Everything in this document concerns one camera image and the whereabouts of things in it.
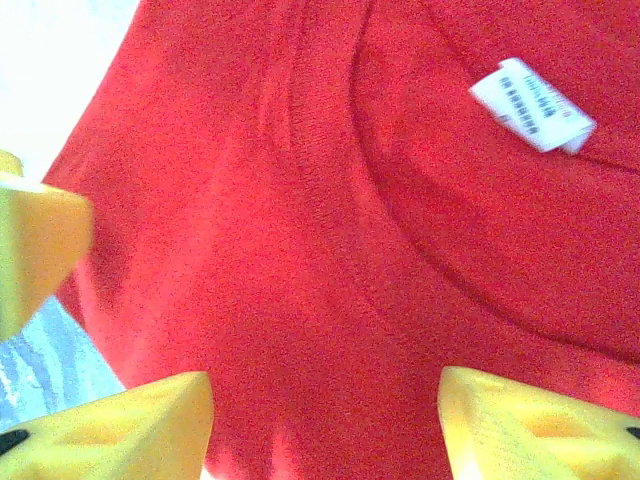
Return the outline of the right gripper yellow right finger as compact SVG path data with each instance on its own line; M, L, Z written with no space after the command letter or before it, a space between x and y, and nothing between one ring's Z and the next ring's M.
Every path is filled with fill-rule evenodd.
M639 477L636 417L465 367L446 367L439 420L456 479Z

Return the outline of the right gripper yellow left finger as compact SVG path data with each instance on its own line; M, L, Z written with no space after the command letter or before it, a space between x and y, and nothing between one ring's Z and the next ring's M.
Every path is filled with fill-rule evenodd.
M177 374L1 435L4 479L198 479L213 424L204 372Z

